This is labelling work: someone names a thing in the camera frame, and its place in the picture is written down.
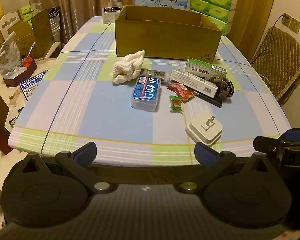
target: blue label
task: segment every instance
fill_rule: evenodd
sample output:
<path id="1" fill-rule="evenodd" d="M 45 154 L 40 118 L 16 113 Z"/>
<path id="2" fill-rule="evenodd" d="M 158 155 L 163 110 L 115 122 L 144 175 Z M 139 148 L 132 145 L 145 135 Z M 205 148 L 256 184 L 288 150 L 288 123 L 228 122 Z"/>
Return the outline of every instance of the blue label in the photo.
<path id="1" fill-rule="evenodd" d="M 139 76 L 132 97 L 155 101 L 157 98 L 159 78 Z"/>
<path id="2" fill-rule="evenodd" d="M 20 88 L 22 90 L 32 86 L 33 84 L 39 82 L 42 80 L 42 78 L 44 77 L 44 75 L 48 72 L 48 70 L 45 70 L 31 78 L 28 78 L 27 80 L 23 81 L 22 83 L 20 83 Z"/>

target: open cardboard box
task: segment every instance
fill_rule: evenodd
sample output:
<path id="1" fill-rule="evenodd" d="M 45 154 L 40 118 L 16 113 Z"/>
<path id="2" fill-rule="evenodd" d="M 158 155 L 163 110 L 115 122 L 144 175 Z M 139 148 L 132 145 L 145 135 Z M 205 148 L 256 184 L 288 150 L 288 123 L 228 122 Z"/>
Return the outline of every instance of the open cardboard box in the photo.
<path id="1" fill-rule="evenodd" d="M 16 33 L 16 43 L 21 55 L 28 55 L 31 45 L 35 42 L 30 56 L 32 58 L 44 58 L 54 43 L 48 9 L 43 10 L 31 19 L 32 27 L 27 22 L 17 22 L 9 28 Z"/>
<path id="2" fill-rule="evenodd" d="M 206 16 L 180 9 L 124 6 L 115 20 L 117 56 L 145 50 L 146 57 L 212 62 L 220 39 Z"/>

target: white chair back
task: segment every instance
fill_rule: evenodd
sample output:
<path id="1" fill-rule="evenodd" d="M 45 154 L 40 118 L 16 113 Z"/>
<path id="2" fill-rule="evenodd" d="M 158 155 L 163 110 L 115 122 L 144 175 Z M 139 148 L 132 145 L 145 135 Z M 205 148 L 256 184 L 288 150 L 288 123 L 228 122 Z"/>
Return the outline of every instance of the white chair back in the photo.
<path id="1" fill-rule="evenodd" d="M 0 20 L 0 31 L 4 40 L 6 40 L 9 36 L 8 29 L 20 20 L 21 18 L 18 12 L 8 13 L 2 17 Z"/>

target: checkered tablecloth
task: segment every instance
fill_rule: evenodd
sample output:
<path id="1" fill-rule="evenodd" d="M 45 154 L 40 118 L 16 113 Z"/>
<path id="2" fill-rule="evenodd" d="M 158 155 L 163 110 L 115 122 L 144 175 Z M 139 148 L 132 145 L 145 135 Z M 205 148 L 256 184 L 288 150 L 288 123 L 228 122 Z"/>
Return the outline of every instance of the checkered tablecloth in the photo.
<path id="1" fill-rule="evenodd" d="M 103 24 L 101 16 L 91 18 L 52 63 L 18 118 L 9 145 L 53 156 L 93 141 L 98 148 L 95 163 L 191 165 L 198 162 L 185 124 L 202 111 L 223 124 L 213 148 L 241 157 L 254 152 L 257 135 L 278 137 L 290 128 L 267 86 L 226 37 L 213 63 L 227 69 L 235 92 L 222 108 L 194 98 L 183 104 L 183 115 L 170 113 L 169 96 L 175 93 L 161 86 L 156 112 L 133 109 L 135 82 L 113 85 L 110 79 L 117 60 L 114 24 Z M 184 60 L 160 58 L 145 58 L 143 63 L 143 68 L 166 72 L 185 66 Z"/>

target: chair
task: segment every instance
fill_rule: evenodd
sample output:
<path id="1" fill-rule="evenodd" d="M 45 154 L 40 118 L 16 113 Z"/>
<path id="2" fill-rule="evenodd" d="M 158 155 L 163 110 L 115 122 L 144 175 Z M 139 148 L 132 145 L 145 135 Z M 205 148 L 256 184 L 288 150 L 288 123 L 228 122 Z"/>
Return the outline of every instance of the chair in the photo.
<path id="1" fill-rule="evenodd" d="M 274 27 L 272 33 L 271 29 L 267 31 L 254 58 L 264 52 L 252 67 L 261 77 L 268 79 L 269 82 L 265 82 L 270 91 L 283 105 L 300 83 L 300 45 L 281 29 Z"/>
<path id="2" fill-rule="evenodd" d="M 20 20 L 21 16 L 19 11 L 16 11 L 14 13 L 8 13 L 1 18 L 0 31 L 5 40 L 9 37 L 8 29 Z"/>

